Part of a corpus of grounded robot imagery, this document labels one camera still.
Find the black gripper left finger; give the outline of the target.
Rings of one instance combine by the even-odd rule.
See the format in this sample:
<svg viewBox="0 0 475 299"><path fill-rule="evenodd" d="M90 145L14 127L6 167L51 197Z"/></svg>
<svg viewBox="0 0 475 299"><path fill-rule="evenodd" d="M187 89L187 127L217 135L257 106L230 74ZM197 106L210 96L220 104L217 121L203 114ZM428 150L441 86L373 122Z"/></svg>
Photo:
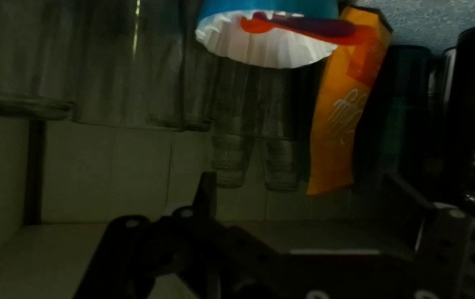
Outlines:
<svg viewBox="0 0 475 299"><path fill-rule="evenodd" d="M217 182L215 172L203 172L193 202L157 220L114 219L74 299L150 299L165 275L198 299L280 299L267 268L276 252L217 219Z"/></svg>

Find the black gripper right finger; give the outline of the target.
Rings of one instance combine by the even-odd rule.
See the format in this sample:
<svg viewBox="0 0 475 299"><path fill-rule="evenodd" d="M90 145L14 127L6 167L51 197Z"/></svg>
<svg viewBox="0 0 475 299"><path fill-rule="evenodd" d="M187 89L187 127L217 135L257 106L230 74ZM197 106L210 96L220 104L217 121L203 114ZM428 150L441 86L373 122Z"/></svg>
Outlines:
<svg viewBox="0 0 475 299"><path fill-rule="evenodd" d="M438 207L399 174L388 174L383 222L409 245L409 257L293 253L283 268L283 299L461 299L475 219Z"/></svg>

